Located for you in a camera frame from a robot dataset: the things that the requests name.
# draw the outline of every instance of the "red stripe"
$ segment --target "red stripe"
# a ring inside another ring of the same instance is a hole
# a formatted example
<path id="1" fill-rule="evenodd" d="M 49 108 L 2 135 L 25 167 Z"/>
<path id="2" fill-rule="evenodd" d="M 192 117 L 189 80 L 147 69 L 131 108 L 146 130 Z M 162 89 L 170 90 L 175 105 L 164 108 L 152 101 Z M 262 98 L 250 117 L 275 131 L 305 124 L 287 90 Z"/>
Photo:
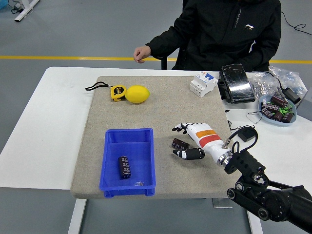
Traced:
<path id="1" fill-rule="evenodd" d="M 200 139 L 199 141 L 200 147 L 203 148 L 207 143 L 215 141 L 215 140 L 221 140 L 221 138 L 217 134 L 206 136 Z"/>

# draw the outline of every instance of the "person's hand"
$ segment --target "person's hand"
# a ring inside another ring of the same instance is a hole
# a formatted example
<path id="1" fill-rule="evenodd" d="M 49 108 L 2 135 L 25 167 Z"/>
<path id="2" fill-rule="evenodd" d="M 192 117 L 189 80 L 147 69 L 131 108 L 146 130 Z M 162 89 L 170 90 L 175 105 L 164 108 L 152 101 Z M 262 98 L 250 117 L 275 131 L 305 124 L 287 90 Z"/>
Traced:
<path id="1" fill-rule="evenodd" d="M 145 45 L 135 49 L 133 59 L 138 63 L 144 63 L 145 61 L 143 61 L 143 59 L 147 58 L 149 55 L 151 55 L 151 48 Z"/>

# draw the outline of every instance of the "yellow lemon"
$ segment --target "yellow lemon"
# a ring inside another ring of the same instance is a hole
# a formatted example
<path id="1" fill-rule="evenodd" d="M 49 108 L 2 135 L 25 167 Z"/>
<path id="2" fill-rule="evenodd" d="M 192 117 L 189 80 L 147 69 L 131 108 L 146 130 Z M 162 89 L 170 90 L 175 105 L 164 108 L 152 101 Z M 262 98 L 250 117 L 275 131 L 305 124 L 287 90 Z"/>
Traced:
<path id="1" fill-rule="evenodd" d="M 125 94 L 126 99 L 132 103 L 144 102 L 150 95 L 150 91 L 142 85 L 132 85 Z"/>

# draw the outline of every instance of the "yellow floor line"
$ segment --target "yellow floor line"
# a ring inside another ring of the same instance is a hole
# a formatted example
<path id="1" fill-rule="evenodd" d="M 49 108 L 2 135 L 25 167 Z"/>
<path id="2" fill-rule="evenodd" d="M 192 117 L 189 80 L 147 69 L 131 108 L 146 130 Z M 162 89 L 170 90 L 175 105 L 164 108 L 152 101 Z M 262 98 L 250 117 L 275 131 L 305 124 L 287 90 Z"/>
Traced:
<path id="1" fill-rule="evenodd" d="M 76 56 L 0 56 L 0 59 L 133 61 L 132 57 L 76 57 Z M 156 58 L 146 58 L 144 60 L 159 61 Z M 168 58 L 168 61 L 176 61 L 176 58 Z M 312 64 L 312 60 L 270 60 L 270 63 Z"/>

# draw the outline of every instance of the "black jacket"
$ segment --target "black jacket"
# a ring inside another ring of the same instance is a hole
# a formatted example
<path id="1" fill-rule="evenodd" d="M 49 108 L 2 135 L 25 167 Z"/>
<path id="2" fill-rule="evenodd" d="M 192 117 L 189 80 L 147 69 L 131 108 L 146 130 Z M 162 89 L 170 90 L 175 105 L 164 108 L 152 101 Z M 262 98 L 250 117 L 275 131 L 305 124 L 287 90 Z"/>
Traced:
<path id="1" fill-rule="evenodd" d="M 146 45 L 152 56 L 186 46 L 176 70 L 220 71 L 241 63 L 250 72 L 268 70 L 280 37 L 279 0 L 189 0 L 174 26 Z"/>

